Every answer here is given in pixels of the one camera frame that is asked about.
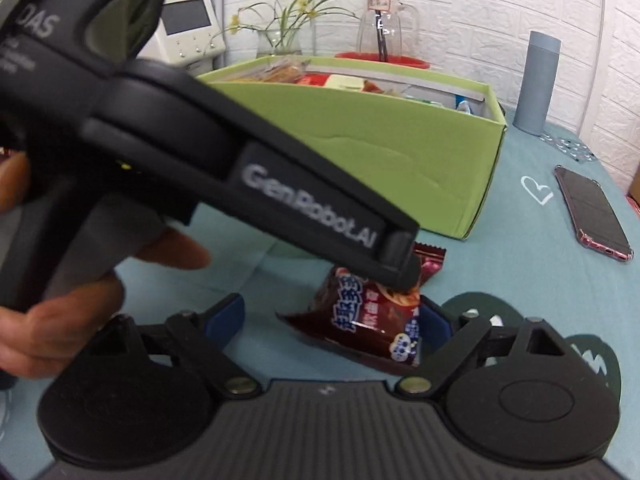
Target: wrapper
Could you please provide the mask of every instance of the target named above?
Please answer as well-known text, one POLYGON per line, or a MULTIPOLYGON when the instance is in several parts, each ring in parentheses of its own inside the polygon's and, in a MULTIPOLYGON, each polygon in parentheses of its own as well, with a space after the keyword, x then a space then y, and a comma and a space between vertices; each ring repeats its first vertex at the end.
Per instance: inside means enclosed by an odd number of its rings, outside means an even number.
POLYGON ((296 84, 306 86, 323 86, 338 90, 351 90, 355 92, 370 92, 383 94, 384 92, 373 82, 361 77, 341 74, 325 74, 307 72, 296 84))
POLYGON ((329 348, 384 372, 402 374, 420 364, 420 287, 442 268, 446 250, 416 244, 420 279, 398 292, 334 267, 308 312, 278 318, 329 348))
POLYGON ((231 78, 229 81, 242 83, 296 83, 306 73, 307 62, 285 58, 276 64, 261 70, 255 74, 240 78, 231 78))

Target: label on jar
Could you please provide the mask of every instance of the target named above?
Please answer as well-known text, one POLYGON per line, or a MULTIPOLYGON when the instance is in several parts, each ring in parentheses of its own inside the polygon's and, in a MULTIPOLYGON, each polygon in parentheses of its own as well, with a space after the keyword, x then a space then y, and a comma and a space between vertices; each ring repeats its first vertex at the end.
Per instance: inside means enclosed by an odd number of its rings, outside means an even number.
POLYGON ((391 0, 367 0, 367 9, 391 12, 391 0))

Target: black straw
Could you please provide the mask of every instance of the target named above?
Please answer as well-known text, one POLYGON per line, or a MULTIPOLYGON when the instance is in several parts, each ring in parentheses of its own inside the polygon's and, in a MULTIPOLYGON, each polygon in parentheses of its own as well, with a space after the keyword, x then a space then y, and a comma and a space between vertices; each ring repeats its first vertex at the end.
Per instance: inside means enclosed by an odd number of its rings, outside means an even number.
POLYGON ((386 39, 382 29, 382 13, 376 10, 376 34, 378 36, 378 60, 388 62, 388 52, 386 50, 386 39))

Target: teal tablecloth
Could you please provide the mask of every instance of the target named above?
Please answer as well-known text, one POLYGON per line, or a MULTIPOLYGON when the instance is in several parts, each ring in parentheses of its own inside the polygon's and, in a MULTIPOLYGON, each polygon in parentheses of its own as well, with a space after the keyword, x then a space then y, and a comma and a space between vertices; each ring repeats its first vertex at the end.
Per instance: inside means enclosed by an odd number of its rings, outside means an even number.
MULTIPOLYGON (((622 370, 622 420, 607 459, 640 480, 640 262, 621 264, 578 245, 553 175, 558 164, 602 184, 632 247, 640 250, 640 221, 599 163, 578 164, 511 128, 469 239, 420 234, 421 242, 447 249, 444 269, 423 293, 442 304, 463 292, 487 292, 524 316, 544 317, 564 336, 595 334, 607 342, 622 370)), ((207 207, 186 231, 212 251, 210 269, 189 273, 135 261, 119 267, 127 285, 126 310, 138 322, 159 322, 184 308, 204 310, 228 292, 240 292, 248 317, 227 352, 257 378, 393 380, 307 345, 275 319, 275 311, 305 309, 329 263, 207 207)), ((18 480, 32 478, 50 462, 34 416, 47 384, 21 381, 13 392, 0 461, 18 480)))

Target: device screen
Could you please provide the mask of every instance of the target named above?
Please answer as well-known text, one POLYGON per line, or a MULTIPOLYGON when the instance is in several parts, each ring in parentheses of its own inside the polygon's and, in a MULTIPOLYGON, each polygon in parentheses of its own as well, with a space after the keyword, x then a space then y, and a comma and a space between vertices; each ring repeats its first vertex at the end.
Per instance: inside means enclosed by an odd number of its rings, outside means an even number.
POLYGON ((625 232, 600 186, 565 168, 556 168, 556 176, 561 181, 576 230, 581 229, 599 244, 629 254, 625 232))
POLYGON ((165 4, 162 7, 162 22, 168 36, 211 25, 204 0, 165 4))

